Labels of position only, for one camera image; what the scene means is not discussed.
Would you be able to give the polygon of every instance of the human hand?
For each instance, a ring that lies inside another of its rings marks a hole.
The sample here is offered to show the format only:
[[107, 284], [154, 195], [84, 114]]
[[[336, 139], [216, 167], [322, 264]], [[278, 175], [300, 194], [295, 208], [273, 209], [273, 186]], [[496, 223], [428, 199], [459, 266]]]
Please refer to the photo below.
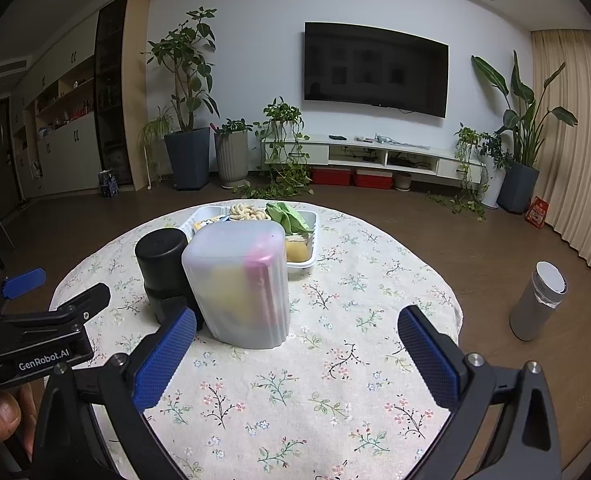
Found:
[[8, 439], [22, 422], [22, 443], [31, 458], [37, 420], [31, 385], [22, 384], [18, 396], [19, 404], [10, 393], [0, 392], [0, 443]]

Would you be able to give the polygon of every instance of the gray plant pot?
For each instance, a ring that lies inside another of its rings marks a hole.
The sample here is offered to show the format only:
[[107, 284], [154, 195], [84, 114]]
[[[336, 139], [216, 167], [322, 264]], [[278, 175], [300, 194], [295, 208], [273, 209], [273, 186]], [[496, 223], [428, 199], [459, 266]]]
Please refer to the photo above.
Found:
[[531, 203], [531, 194], [540, 171], [512, 162], [498, 195], [498, 205], [510, 213], [523, 214]]
[[164, 136], [178, 190], [202, 189], [209, 182], [211, 128]]
[[244, 186], [248, 175], [248, 140], [246, 130], [228, 136], [215, 135], [217, 168], [224, 189]]

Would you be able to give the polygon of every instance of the wooden floor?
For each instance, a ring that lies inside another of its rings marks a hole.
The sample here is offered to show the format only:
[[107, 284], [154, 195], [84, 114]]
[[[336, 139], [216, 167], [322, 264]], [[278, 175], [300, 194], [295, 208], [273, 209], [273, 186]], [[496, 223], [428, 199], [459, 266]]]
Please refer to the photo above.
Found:
[[[495, 365], [521, 367], [537, 360], [544, 368], [555, 404], [563, 464], [591, 439], [591, 270], [549, 227], [538, 230], [520, 216], [490, 211], [477, 222], [454, 215], [422, 193], [356, 187], [314, 186], [315, 195], [296, 200], [358, 216], [397, 238], [444, 277], [464, 311], [460, 345]], [[16, 251], [0, 234], [8, 274], [43, 267], [46, 285], [16, 300], [15, 312], [44, 310], [60, 280], [86, 256], [150, 219], [200, 203], [234, 198], [210, 184], [199, 192], [167, 187], [41, 200], [8, 228]], [[524, 343], [512, 334], [509, 311], [539, 260], [554, 263], [569, 292], [541, 337]], [[497, 410], [487, 415], [480, 436], [488, 435]], [[484, 449], [474, 444], [461, 470], [470, 474]]]

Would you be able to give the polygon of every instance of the white bottle cap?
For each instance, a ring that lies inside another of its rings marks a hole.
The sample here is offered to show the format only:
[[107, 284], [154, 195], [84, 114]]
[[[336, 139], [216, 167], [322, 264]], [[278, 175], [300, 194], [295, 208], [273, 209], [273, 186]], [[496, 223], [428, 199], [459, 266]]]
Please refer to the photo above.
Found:
[[538, 262], [535, 269], [540, 276], [540, 279], [544, 282], [544, 285], [548, 286], [552, 291], [562, 294], [566, 287], [564, 278], [560, 274], [560, 271], [549, 262]]

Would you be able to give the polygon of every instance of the floral tablecloth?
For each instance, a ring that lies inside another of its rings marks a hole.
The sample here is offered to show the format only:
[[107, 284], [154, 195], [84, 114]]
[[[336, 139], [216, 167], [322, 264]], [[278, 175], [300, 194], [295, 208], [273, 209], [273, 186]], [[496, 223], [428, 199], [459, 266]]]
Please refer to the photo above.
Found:
[[[460, 306], [435, 270], [376, 227], [332, 209], [291, 205], [319, 213], [321, 228], [316, 265], [290, 277], [288, 339], [275, 349], [245, 350], [200, 332], [145, 415], [189, 479], [403, 479], [448, 412], [435, 405], [400, 343], [398, 313], [417, 304], [457, 342]], [[134, 247], [195, 209], [129, 231], [58, 286], [51, 308], [98, 282], [111, 289], [108, 308], [86, 324], [95, 356], [83, 366], [131, 352], [158, 328]], [[106, 413], [97, 412], [121, 474], [136, 478]]]

